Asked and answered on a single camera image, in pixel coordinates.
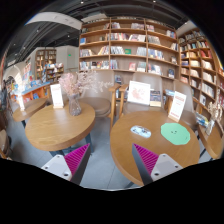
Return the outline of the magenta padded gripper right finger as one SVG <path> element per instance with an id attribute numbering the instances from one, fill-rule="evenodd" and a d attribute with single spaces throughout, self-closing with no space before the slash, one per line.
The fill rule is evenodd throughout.
<path id="1" fill-rule="evenodd" d="M 132 155 L 144 185 L 182 169 L 169 155 L 158 155 L 137 144 L 132 144 Z"/>

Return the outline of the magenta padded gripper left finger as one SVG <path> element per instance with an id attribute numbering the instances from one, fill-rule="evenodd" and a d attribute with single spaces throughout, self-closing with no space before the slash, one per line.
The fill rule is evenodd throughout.
<path id="1" fill-rule="evenodd" d="M 84 175 L 90 153 L 90 144 L 86 144 L 65 156 L 55 155 L 42 166 L 42 169 L 79 185 Z"/>

